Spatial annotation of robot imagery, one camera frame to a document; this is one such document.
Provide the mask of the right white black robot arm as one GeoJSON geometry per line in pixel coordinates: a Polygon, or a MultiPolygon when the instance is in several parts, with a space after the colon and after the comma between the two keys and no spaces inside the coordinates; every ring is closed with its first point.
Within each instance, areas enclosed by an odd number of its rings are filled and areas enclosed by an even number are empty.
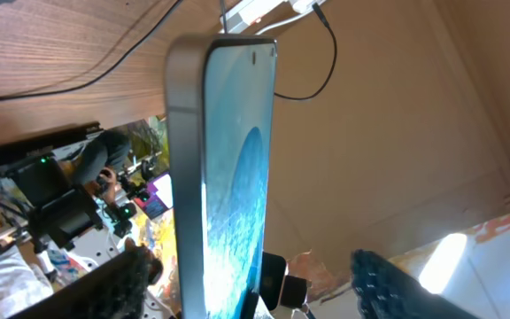
{"type": "MultiPolygon", "coordinates": [[[[0,177],[11,178],[32,203],[24,229],[38,242],[73,250],[85,230],[104,222],[87,191],[69,183],[50,155],[26,158],[0,177]]],[[[279,275],[270,285],[262,245],[268,152],[246,144],[230,155],[199,154],[175,167],[174,210],[182,314],[186,318],[251,318],[258,305],[300,307],[305,281],[279,275]]],[[[104,265],[56,296],[22,312],[25,318],[137,318],[144,294],[160,275],[146,251],[115,253],[104,265]]],[[[466,312],[426,291],[376,253],[352,254],[353,290],[365,318],[463,318],[466,312]]]]}

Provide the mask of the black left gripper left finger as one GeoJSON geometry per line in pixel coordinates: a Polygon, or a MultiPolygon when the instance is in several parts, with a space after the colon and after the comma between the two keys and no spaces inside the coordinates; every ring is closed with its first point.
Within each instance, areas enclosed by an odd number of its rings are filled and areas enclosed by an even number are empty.
{"type": "Polygon", "coordinates": [[[148,286],[162,273],[148,249],[126,250],[12,319],[138,319],[148,286]]]}

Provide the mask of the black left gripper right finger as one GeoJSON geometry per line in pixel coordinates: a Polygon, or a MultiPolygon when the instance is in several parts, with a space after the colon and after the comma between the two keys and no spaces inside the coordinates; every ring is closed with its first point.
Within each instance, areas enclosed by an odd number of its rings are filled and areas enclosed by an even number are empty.
{"type": "Polygon", "coordinates": [[[364,319],[475,319],[374,252],[354,251],[351,270],[364,319]]]}

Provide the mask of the blue screen smartphone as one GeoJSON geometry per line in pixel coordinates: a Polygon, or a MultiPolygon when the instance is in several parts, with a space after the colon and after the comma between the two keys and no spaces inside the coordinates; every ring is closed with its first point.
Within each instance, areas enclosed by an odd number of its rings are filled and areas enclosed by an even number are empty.
{"type": "Polygon", "coordinates": [[[165,95],[185,318],[245,318],[259,298],[277,45],[261,35],[184,35],[165,95]]]}

